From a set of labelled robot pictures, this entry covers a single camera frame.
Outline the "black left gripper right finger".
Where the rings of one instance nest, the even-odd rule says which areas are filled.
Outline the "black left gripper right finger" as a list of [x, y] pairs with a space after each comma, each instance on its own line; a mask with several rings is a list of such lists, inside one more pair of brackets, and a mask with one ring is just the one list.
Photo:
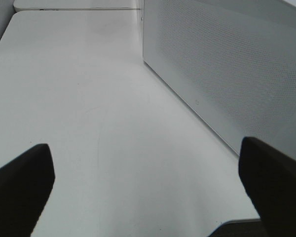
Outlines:
[[265, 142], [245, 137], [238, 173], [270, 237], [296, 237], [296, 161]]

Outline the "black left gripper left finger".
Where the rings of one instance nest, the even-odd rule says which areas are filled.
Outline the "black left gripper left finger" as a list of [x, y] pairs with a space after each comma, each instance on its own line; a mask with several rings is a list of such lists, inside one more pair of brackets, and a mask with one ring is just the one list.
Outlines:
[[0, 168], [0, 237], [29, 237], [55, 182], [50, 148], [37, 144]]

